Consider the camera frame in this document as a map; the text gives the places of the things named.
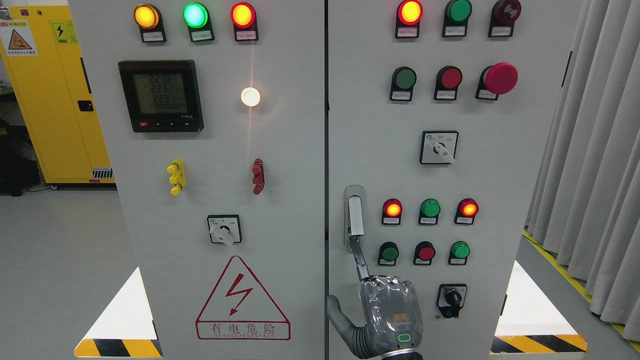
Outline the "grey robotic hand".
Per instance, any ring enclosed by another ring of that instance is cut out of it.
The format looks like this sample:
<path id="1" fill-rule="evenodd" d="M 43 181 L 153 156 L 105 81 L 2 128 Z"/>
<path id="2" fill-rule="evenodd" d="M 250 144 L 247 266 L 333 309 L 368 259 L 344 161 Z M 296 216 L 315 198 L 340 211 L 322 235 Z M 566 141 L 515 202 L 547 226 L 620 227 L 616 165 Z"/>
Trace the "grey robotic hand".
<path id="1" fill-rule="evenodd" d="M 371 275 L 359 240 L 350 240 L 359 276 L 365 325 L 355 326 L 334 295 L 326 297 L 326 314 L 350 352 L 359 359 L 413 349 L 423 338 L 423 317 L 414 285 L 398 276 Z"/>

